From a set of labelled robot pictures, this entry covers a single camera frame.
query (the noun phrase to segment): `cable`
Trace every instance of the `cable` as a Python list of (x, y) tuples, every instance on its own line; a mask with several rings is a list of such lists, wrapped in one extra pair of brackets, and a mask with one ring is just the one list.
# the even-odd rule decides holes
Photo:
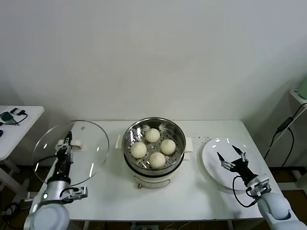
[(287, 131), (287, 129), (289, 128), (289, 126), (305, 111), (307, 110), (307, 107), (305, 109), (303, 109), (294, 119), (293, 121), (287, 126), (287, 128), (284, 129), (284, 131), (281, 133), (281, 135), (273, 142), (273, 144), (268, 148), (268, 150), (270, 150), (275, 144), (276, 142), (283, 136), (283, 134)]
[(271, 149), (271, 147), (272, 147), (272, 144), (273, 144), (273, 141), (274, 141), (276, 135), (277, 135), (277, 132), (274, 134), (274, 136), (273, 136), (273, 138), (272, 138), (272, 141), (271, 141), (270, 146), (269, 146), (269, 148), (268, 148), (268, 150), (267, 150), (267, 152), (266, 152), (266, 154), (265, 154), (265, 156), (264, 156), (264, 159), (267, 158), (267, 156), (268, 156), (268, 154), (269, 154), (269, 152), (270, 152), (270, 149)]
[(12, 126), (12, 125), (19, 124), (20, 122), (24, 121), (28, 117), (28, 114), (24, 114), (24, 115), (25, 115), (25, 117), (23, 119), (21, 119), (20, 121), (18, 121), (18, 122), (11, 123), (11, 124), (6, 124), (6, 123), (1, 122), (1, 125)]
[(290, 128), (288, 128), (289, 132), (291, 133), (291, 137), (292, 137), (292, 144), (291, 144), (291, 148), (290, 148), (290, 151), (286, 157), (286, 159), (284, 160), (283, 164), (281, 165), (281, 168), (284, 167), (284, 165), (286, 164), (288, 158), (290, 157), (291, 153), (292, 153), (292, 150), (293, 150), (293, 146), (294, 146), (294, 134), (292, 132), (292, 130)]
[(256, 204), (256, 200), (254, 200), (253, 202), (251, 202), (249, 205), (243, 205), (240, 201), (239, 201), (239, 199), (238, 199), (238, 197), (236, 196), (236, 192), (235, 192), (235, 180), (236, 180), (236, 178), (242, 178), (241, 176), (235, 176), (234, 177), (234, 179), (233, 179), (233, 181), (232, 181), (232, 191), (233, 191), (233, 193), (234, 193), (234, 195), (235, 195), (235, 198), (236, 198), (236, 200), (237, 200), (237, 202), (241, 205), (241, 206), (243, 206), (243, 207), (252, 207), (253, 205), (255, 205)]
[(37, 168), (38, 168), (38, 164), (39, 164), (40, 162), (44, 161), (44, 160), (47, 160), (47, 159), (50, 159), (50, 158), (55, 158), (55, 157), (57, 157), (57, 156), (56, 156), (56, 155), (52, 155), (52, 156), (44, 157), (44, 158), (38, 160), (35, 164), (32, 165), (32, 169), (33, 169), (33, 172), (34, 172), (34, 174), (36, 175), (36, 177), (37, 177), (41, 182), (43, 182), (43, 183), (45, 183), (45, 184), (46, 184), (46, 182), (45, 182), (44, 180), (42, 180), (42, 179), (37, 175), (37, 173), (36, 173), (36, 170), (37, 170)]
[(294, 145), (294, 135), (293, 135), (293, 132), (292, 132), (292, 130), (291, 130), (290, 128), (288, 128), (288, 130), (289, 130), (289, 132), (291, 133), (291, 136), (292, 136), (292, 145), (291, 145), (290, 151), (289, 151), (289, 153), (288, 153), (288, 156), (287, 156), (286, 159), (284, 160), (284, 162), (283, 162), (283, 164), (282, 164), (281, 167), (283, 167), (283, 166), (286, 164), (288, 158), (290, 157), (290, 154), (291, 154), (291, 152), (292, 152), (293, 145)]
[(190, 224), (190, 223), (191, 223), (191, 222), (188, 222), (188, 223), (182, 225), (178, 230), (181, 230), (184, 226), (186, 226), (186, 225), (188, 225), (188, 224)]
[(6, 213), (9, 209), (11, 210), (11, 214), (9, 214), (9, 215), (4, 214), (4, 215), (1, 216), (1, 218), (3, 220), (2, 228), (6, 224), (11, 229), (24, 229), (23, 227), (19, 228), (19, 227), (12, 226), (10, 224), (10, 221), (13, 220), (14, 218), (16, 218), (22, 212), (29, 210), (29, 208), (21, 210), (19, 204), (17, 204), (17, 203), (10, 203), (4, 209), (2, 209), (2, 192), (1, 191), (0, 191), (0, 207), (1, 207), (1, 213), (3, 211), (4, 211), (4, 213)]
[(167, 225), (166, 227), (165, 227), (165, 229), (164, 230), (166, 230), (167, 228), (169, 228), (172, 224), (174, 224), (175, 222), (173, 222), (173, 223), (171, 223), (171, 224), (169, 224), (169, 225)]
[(94, 230), (102, 230), (102, 229), (104, 229), (104, 227), (105, 227), (105, 222), (104, 222), (104, 224), (101, 226), (101, 227), (96, 227), (96, 228), (94, 228)]
[(307, 104), (307, 102), (306, 103), (303, 103), (303, 104), (301, 104), (301, 106), (297, 109), (297, 111), (295, 112), (295, 114), (292, 116), (292, 118), (294, 118), (295, 117), (295, 115), (297, 114), (297, 112), (300, 110), (300, 108), (302, 108), (305, 104)]

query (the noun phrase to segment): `white table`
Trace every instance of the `white table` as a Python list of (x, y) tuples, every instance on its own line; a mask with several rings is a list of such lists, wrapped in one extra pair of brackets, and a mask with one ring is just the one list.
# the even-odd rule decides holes
[[(103, 221), (191, 221), (230, 220), (262, 218), (256, 206), (241, 207), (231, 190), (218, 185), (206, 172), (200, 161), (204, 137), (237, 138), (256, 154), (259, 171), (270, 177), (272, 192), (282, 195), (269, 168), (255, 143), (241, 121), (176, 121), (186, 137), (193, 140), (194, 152), (189, 161), (183, 161), (175, 179), (160, 189), (137, 189), (123, 153), (115, 149), (118, 135), (133, 123), (132, 121), (98, 121), (110, 139), (110, 152), (103, 168), (85, 185), (89, 196), (83, 200), (65, 205), (71, 220)], [(84, 154), (74, 154), (74, 162), (82, 161)], [(71, 167), (71, 178), (81, 175), (82, 169)], [(39, 192), (45, 189), (44, 184)], [(238, 198), (244, 204), (252, 199), (245, 193)]]
[[(10, 112), (14, 108), (25, 110), (25, 112), (28, 114), (28, 117), (24, 121), (22, 121), (19, 126), (0, 126), (0, 130), (3, 130), (3, 135), (0, 137), (0, 161), (7, 165), (11, 170), (10, 173), (7, 174), (3, 169), (0, 169), (0, 181), (2, 181), (0, 190), (2, 190), (4, 186), (8, 186), (16, 193), (16, 197), (13, 200), (13, 202), (16, 202), (21, 199), (21, 196), (24, 193), (24, 189), (27, 187), (28, 181), (25, 181), (23, 185), (20, 185), (12, 178), (13, 173), (18, 173), (20, 170), (13, 162), (7, 159), (7, 157), (22, 140), (22, 138), (26, 135), (29, 129), (34, 125), (34, 123), (38, 120), (38, 118), (42, 115), (42, 113), (44, 112), (44, 108), (41, 106), (1, 105), (0, 114), (6, 111)], [(24, 118), (24, 115), (12, 116), (17, 122)]]

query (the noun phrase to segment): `floor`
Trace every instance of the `floor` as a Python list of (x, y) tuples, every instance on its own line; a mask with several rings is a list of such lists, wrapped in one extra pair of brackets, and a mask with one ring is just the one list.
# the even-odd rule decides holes
[[(1, 166), (5, 171), (8, 172), (8, 169), (5, 166)], [(31, 176), (31, 170), (29, 168), (21, 168), (22, 173), (14, 174), (13, 178), (18, 181), (19, 183), (22, 183), (25, 178), (28, 178)], [(41, 168), (38, 169), (38, 174), (41, 175), (43, 178), (47, 175), (48, 169)], [(291, 174), (291, 171), (279, 171), (275, 175), (275, 180), (277, 182), (294, 182), (295, 178)], [(32, 179), (32, 183), (30, 184), (31, 191), (39, 191), (41, 187), (41, 182), (38, 178), (35, 176)], [(305, 196), (303, 191), (284, 191), (283, 195), (289, 200), (291, 207), (293, 211), (295, 212), (296, 216), (305, 224), (307, 224), (307, 197)], [(7, 187), (3, 189), (1, 192), (1, 201), (2, 201), (2, 207), (5, 207), (8, 205), (12, 199), (14, 198), (14, 193)], [(28, 204), (23, 203), (22, 207), (28, 206)], [(16, 228), (22, 228), (24, 221), (28, 215), (28, 210), (23, 211), (20, 213), (15, 219), (13, 219), (10, 224), (13, 227)], [(234, 227), (238, 226), (239, 224), (242, 224), (246, 221), (233, 221)], [(83, 221), (74, 221), (72, 224), (75, 226), (79, 225), (81, 228), (84, 225)], [(168, 225), (171, 224), (171, 222), (155, 222), (155, 223), (144, 223), (144, 225), (159, 225), (159, 229), (164, 230)], [(221, 230), (227, 230), (228, 224), (226, 221), (202, 221), (202, 222), (192, 222), (185, 226), (186, 222), (176, 222), (173, 223), (169, 228), (173, 230), (178, 230), (180, 227), (180, 230), (210, 230), (210, 229), (221, 229)], [(128, 222), (90, 222), (90, 225), (88, 227), (88, 230), (99, 230), (102, 226), (104, 226), (104, 230), (128, 230), (131, 223)], [(1, 225), (0, 224), (0, 230), (11, 230), (11, 228), (7, 228), (8, 226), (6, 224)], [(269, 230), (268, 224), (264, 221), (260, 223), (258, 226), (253, 228), (253, 230)]]

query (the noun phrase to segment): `black cable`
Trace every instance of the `black cable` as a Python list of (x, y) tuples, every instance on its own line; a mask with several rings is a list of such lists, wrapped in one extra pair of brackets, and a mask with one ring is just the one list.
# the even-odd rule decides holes
[(297, 111), (295, 112), (295, 114), (292, 116), (292, 118), (294, 118), (296, 116), (296, 114), (298, 113), (298, 111), (300, 110), (300, 108), (302, 108), (306, 103), (301, 104), (301, 106), (297, 109)]
[(268, 150), (267, 150), (267, 152), (266, 152), (266, 154), (265, 154), (265, 156), (264, 156), (264, 159), (267, 158), (267, 156), (268, 156), (268, 154), (269, 154), (269, 152), (270, 152), (270, 150), (271, 150), (271, 147), (272, 147), (272, 144), (273, 144), (273, 142), (274, 142), (274, 139), (275, 139), (276, 135), (277, 135), (277, 132), (274, 134), (274, 136), (273, 136), (273, 138), (272, 138), (272, 141), (271, 141), (270, 146), (269, 146), (269, 148), (268, 148)]
[(17, 203), (10, 203), (9, 205), (7, 205), (5, 207), (5, 209), (2, 209), (2, 192), (0, 191), (0, 207), (1, 207), (1, 213), (4, 211), (5, 213), (7, 212), (7, 210), (11, 210), (11, 214), (10, 215), (1, 215), (1, 218), (3, 220), (3, 223), (0, 224), (0, 226), (2, 226), (4, 223), (7, 224), (11, 229), (24, 229), (23, 226), (22, 227), (15, 227), (12, 226), (10, 224), (10, 221), (13, 220), (14, 218), (16, 218), (19, 214), (21, 214), (24, 211), (27, 211), (29, 209), (24, 209), (24, 210), (20, 210), (20, 206)]
[(12, 126), (12, 125), (19, 124), (20, 122), (24, 121), (28, 117), (28, 114), (24, 114), (24, 115), (25, 115), (25, 117), (23, 119), (21, 119), (20, 121), (18, 121), (18, 122), (11, 123), (11, 124), (6, 124), (6, 123), (1, 122), (1, 125)]
[(289, 132), (291, 133), (291, 137), (292, 137), (292, 144), (291, 144), (291, 148), (290, 148), (290, 151), (286, 157), (286, 159), (284, 160), (283, 164), (281, 165), (281, 168), (284, 167), (284, 165), (286, 164), (288, 158), (290, 157), (291, 153), (292, 153), (292, 150), (293, 150), (293, 146), (294, 146), (294, 134), (292, 132), (292, 130), (290, 128), (288, 128)]
[(47, 160), (47, 159), (50, 159), (50, 158), (55, 158), (57, 157), (56, 155), (52, 155), (52, 156), (47, 156), (47, 157), (44, 157), (42, 159), (39, 159), (35, 164), (32, 165), (32, 168), (34, 168), (37, 164), (39, 164), (40, 162), (44, 161), (44, 160)]
[(238, 178), (238, 177), (242, 178), (241, 176), (235, 176), (235, 177), (234, 177), (234, 180), (232, 181), (232, 191), (234, 192), (235, 198), (236, 198), (237, 202), (238, 202), (241, 206), (243, 206), (243, 207), (252, 207), (253, 205), (256, 204), (256, 202), (257, 202), (256, 200), (254, 200), (253, 202), (251, 202), (249, 205), (243, 205), (243, 204), (239, 201), (238, 197), (236, 196), (236, 191), (235, 191), (235, 180), (236, 180), (236, 178)]

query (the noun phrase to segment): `table leg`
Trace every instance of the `table leg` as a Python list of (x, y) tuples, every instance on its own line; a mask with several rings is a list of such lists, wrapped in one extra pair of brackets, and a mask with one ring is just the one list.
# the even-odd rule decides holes
[(11, 160), (5, 159), (2, 161), (9, 169), (13, 170), (14, 173), (20, 173), (20, 169)]
[(84, 222), (83, 230), (87, 230), (89, 223), (89, 221)]
[(227, 221), (229, 230), (234, 230), (234, 225), (231, 220)]
[(18, 193), (21, 185), (8, 175), (3, 169), (0, 168), (0, 181), (8, 186), (13, 192)]

